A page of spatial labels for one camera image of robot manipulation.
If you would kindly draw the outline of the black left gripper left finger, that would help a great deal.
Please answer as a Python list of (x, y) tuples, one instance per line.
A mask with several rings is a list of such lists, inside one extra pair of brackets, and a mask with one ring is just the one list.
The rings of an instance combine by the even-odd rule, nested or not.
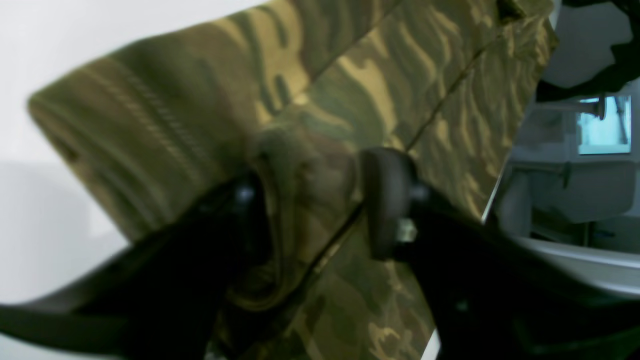
[(270, 255), (265, 192), (244, 172), (71, 284), (3, 304), (1, 333), (119, 360), (202, 360), (227, 290)]

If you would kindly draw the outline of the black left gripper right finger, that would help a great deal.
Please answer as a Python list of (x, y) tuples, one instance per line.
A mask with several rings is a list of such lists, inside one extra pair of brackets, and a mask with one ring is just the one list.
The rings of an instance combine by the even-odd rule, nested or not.
[(370, 253), (409, 266), (439, 359), (637, 360), (639, 297), (590, 284), (458, 210), (393, 148), (359, 155)]

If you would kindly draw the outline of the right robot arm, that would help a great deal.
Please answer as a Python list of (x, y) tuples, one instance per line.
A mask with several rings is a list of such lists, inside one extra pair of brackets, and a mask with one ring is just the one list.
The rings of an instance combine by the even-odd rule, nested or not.
[(639, 77), (639, 2), (563, 0), (558, 46), (537, 85), (539, 102), (621, 91)]

